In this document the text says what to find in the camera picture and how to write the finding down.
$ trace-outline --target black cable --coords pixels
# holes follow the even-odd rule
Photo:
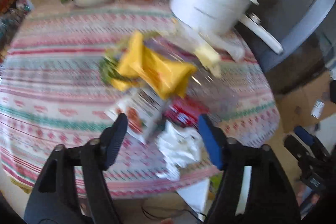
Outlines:
[[[142,210],[142,213],[144,214],[144,216],[146,216],[148,219],[150,220],[164,220],[164,219],[167,219],[167,218],[176,218],[176,217],[179,217],[181,216],[184,212],[188,212],[190,213],[197,221],[203,223],[203,221],[201,221],[192,211],[188,210],[188,209],[183,209],[183,210],[175,210],[175,209],[168,209],[168,208],[160,208],[160,207],[151,207],[151,208],[156,208],[156,209],[160,209],[162,211],[175,211],[177,213],[175,214],[172,214],[170,216],[167,216],[167,217],[162,217],[162,216],[155,216],[155,215],[152,215],[151,213],[149,213],[148,211],[146,211],[143,207],[143,204],[141,205],[141,210]],[[201,214],[202,216],[206,217],[205,214],[203,213],[197,213],[197,214]]]

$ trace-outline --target pot handle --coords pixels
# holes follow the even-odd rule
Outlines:
[[[284,51],[281,44],[269,32],[259,25],[260,19],[256,15],[253,14],[251,17],[254,20],[250,19],[246,15],[243,15],[239,21],[259,36],[276,54],[281,54]]]

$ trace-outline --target cardboard box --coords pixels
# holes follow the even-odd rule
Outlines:
[[[329,99],[331,80],[329,71],[326,71],[278,101],[285,133],[292,132],[296,126],[314,125],[336,112],[336,104]],[[317,100],[324,102],[322,113],[318,119],[311,115]]]

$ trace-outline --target food label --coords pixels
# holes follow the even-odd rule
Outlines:
[[[120,113],[125,113],[128,118],[127,133],[146,143],[162,117],[165,103],[152,89],[143,88],[120,99],[106,114],[116,120]]]
[[[324,103],[320,100],[315,102],[311,115],[318,119],[321,116],[322,110],[324,108]]]

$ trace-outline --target white tissue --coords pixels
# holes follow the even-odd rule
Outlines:
[[[178,181],[180,171],[177,168],[200,162],[204,146],[201,135],[195,128],[181,128],[166,122],[165,130],[157,137],[156,145],[164,155],[166,173],[157,173],[159,178]]]

